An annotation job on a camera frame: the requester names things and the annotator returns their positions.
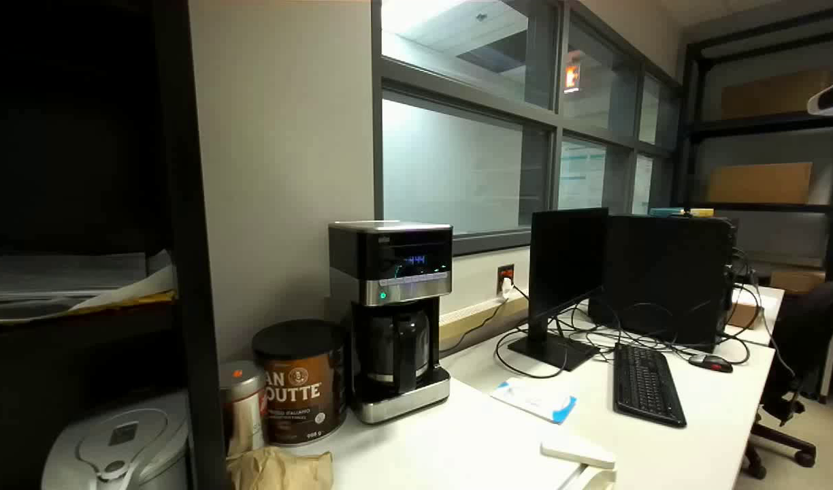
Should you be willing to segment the brown coffee can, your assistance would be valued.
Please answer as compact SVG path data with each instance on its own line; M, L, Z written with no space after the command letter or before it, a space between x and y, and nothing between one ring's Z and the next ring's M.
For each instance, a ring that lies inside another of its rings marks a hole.
M313 441L347 418L343 354L342 330L320 318L280 322L253 338L272 444Z

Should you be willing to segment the near black computer monitor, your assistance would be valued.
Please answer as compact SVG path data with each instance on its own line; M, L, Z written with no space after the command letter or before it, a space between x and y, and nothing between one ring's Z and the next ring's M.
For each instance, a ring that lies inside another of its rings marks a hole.
M531 217L529 330L512 352L562 369L593 357L592 346L552 335L550 324L603 285L608 217L604 207L542 210Z

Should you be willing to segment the black computer monitor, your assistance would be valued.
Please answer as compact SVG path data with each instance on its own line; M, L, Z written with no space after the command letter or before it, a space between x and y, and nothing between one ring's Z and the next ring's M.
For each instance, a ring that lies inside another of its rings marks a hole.
M542 210L531 217L529 330L512 352L562 369L593 357L592 346L552 335L550 324L603 285L608 217L604 207Z
M725 326L736 232L717 217L612 215L604 281L588 315L604 326L712 352Z

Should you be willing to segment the white blue paper packet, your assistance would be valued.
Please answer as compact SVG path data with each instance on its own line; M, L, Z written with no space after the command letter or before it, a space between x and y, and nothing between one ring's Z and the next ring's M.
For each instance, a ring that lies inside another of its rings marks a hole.
M491 394L550 424L563 424L570 413L577 407L577 398L570 390L550 387L538 379L506 379L499 387L494 387Z

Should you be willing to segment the small silver tin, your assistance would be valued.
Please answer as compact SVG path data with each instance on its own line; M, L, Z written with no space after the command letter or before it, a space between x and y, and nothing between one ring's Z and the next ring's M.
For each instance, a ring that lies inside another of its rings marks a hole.
M264 445L261 394L264 379L252 360L220 368L220 394L230 421L230 455L245 455Z

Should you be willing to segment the far black computer monitor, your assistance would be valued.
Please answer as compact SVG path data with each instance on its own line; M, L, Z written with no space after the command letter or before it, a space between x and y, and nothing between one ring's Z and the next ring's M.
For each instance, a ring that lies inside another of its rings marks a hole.
M588 315L604 326L712 352L725 326L736 232L717 217L612 215L604 281Z

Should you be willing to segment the black keyboard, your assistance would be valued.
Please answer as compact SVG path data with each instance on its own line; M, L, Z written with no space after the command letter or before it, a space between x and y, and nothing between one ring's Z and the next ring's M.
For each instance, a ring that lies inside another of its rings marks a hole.
M612 354L612 407L626 416L683 426L687 413L663 352L618 346Z

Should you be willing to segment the brown paper bag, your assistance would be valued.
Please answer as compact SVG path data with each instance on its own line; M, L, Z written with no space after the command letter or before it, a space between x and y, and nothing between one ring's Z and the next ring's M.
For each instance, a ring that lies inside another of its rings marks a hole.
M333 490L333 455L293 455L278 445L226 456L231 490Z

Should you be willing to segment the black computer mouse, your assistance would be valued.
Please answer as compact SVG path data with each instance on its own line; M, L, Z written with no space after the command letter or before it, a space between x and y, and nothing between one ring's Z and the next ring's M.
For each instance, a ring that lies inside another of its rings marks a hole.
M713 369L713 373L732 373L732 364L721 357L691 357L690 364Z

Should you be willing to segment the white rice cooker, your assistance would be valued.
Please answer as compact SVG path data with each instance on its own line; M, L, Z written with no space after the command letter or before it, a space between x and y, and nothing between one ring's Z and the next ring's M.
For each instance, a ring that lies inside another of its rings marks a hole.
M42 490L189 490L189 436L184 392L73 421L48 455Z

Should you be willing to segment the dark metal shelving rack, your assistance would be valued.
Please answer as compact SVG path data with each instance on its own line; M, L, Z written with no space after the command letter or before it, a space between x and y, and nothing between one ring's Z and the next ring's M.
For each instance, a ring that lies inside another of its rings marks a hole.
M807 101L833 83L833 7L687 45L672 198L738 229L740 274L833 277L833 117Z

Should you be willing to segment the black shelving unit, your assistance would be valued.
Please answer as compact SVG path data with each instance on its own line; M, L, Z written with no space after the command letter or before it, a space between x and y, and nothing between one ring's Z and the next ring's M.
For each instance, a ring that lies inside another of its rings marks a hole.
M64 426L189 398L189 481L224 490L189 0L0 0L0 259L174 264L170 303L0 326L0 490Z

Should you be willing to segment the black office chair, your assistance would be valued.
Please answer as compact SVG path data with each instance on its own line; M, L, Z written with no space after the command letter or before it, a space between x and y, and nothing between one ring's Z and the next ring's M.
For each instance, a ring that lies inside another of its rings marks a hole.
M803 293L788 293L774 326L776 360L772 364L761 405L780 421L803 411L802 383L814 373L833 338L833 281Z

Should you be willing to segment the stack of papers on shelf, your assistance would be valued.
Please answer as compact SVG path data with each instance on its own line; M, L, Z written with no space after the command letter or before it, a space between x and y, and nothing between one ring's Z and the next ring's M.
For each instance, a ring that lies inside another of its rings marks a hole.
M0 256L0 324L170 300L174 290L178 266L166 252Z

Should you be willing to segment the wall power outlet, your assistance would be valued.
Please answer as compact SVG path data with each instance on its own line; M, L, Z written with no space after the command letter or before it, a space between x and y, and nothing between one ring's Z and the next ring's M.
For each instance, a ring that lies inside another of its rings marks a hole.
M503 296L512 289L516 289L516 264L503 264L499 266L495 293Z

